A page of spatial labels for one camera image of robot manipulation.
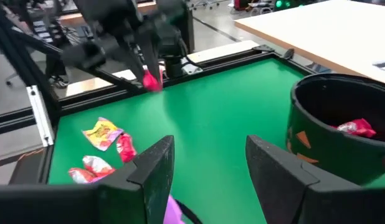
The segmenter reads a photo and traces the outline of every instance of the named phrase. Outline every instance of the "red candy wrapper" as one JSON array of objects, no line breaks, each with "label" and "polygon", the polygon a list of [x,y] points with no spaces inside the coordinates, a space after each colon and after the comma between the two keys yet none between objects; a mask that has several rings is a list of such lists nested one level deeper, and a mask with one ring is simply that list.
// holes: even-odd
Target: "red candy wrapper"
[{"label": "red candy wrapper", "polygon": [[162,69],[159,70],[159,75],[160,75],[160,82],[157,81],[157,79],[150,74],[148,70],[145,70],[145,74],[143,77],[143,85],[144,87],[149,90],[149,91],[161,91],[162,90],[162,83],[163,83],[163,78],[162,78],[163,71]]},{"label": "red candy wrapper", "polygon": [[84,156],[83,164],[85,168],[96,175],[96,177],[104,177],[115,172],[107,162],[97,156]]},{"label": "red candy wrapper", "polygon": [[337,130],[366,138],[371,138],[376,134],[371,125],[364,118],[341,124],[337,127]]},{"label": "red candy wrapper", "polygon": [[133,147],[133,140],[129,134],[123,133],[116,143],[116,149],[120,155],[122,162],[130,162],[137,155],[136,149]]},{"label": "red candy wrapper", "polygon": [[93,173],[81,168],[71,168],[68,173],[72,180],[78,184],[88,184],[97,178]]}]

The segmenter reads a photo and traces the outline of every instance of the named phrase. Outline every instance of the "office chair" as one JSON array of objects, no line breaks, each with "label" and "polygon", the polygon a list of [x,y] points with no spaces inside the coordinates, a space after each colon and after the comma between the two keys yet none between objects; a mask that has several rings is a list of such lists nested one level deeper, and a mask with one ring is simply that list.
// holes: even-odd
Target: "office chair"
[{"label": "office chair", "polygon": [[216,4],[216,6],[219,6],[219,2],[218,1],[213,1],[213,0],[199,0],[198,2],[196,2],[195,4],[191,4],[191,7],[193,7],[194,10],[197,10],[197,6],[209,6],[209,9],[212,9],[212,5],[213,4]]}]

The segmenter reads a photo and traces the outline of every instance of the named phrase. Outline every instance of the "person's foot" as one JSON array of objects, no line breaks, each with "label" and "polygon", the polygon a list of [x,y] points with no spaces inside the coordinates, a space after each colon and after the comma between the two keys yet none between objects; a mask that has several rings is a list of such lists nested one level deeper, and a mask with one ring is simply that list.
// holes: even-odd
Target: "person's foot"
[{"label": "person's foot", "polygon": [[60,76],[51,76],[49,82],[52,86],[60,89],[64,89],[69,85],[69,82]]}]

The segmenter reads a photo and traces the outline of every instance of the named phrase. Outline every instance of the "white table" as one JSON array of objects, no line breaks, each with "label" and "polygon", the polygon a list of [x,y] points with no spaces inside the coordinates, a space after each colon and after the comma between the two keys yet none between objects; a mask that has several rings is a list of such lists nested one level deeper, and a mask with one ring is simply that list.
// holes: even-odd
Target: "white table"
[{"label": "white table", "polygon": [[385,6],[330,0],[235,21],[235,25],[338,73],[385,83]]},{"label": "white table", "polygon": [[[188,57],[193,62],[203,62],[205,60],[209,60],[212,58],[222,57],[230,54],[235,54],[238,52],[242,52],[245,50],[249,50],[252,47],[256,47],[258,44],[251,40],[246,40],[234,44],[227,44],[221,47],[215,47],[213,49],[203,50],[201,52],[193,53],[188,55]],[[114,76],[117,77],[123,77],[127,80],[134,80],[136,77],[130,70],[124,70],[120,72],[114,73]],[[85,91],[95,90],[98,88],[103,88],[106,86],[111,85],[111,83],[108,83],[101,78],[91,78],[89,80],[77,82],[70,84],[67,87],[66,96],[72,96],[75,94],[83,93]]]}]

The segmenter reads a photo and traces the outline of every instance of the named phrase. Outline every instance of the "pink candy wrapper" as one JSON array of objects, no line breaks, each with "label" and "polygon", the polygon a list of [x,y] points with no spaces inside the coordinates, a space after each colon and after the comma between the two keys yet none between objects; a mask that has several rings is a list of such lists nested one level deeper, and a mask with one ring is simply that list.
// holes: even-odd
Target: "pink candy wrapper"
[{"label": "pink candy wrapper", "polygon": [[148,70],[145,70],[144,78],[143,78],[143,85],[144,87],[149,91],[161,91],[162,90],[162,83],[163,83],[163,70],[159,70],[160,75],[160,82],[155,79],[152,74]]},{"label": "pink candy wrapper", "polygon": [[337,130],[366,138],[371,138],[376,134],[371,125],[364,118],[341,124],[337,127]]},{"label": "pink candy wrapper", "polygon": [[122,162],[130,162],[137,156],[137,151],[133,147],[133,139],[127,133],[123,133],[119,137],[118,142],[116,142],[116,149]]}]

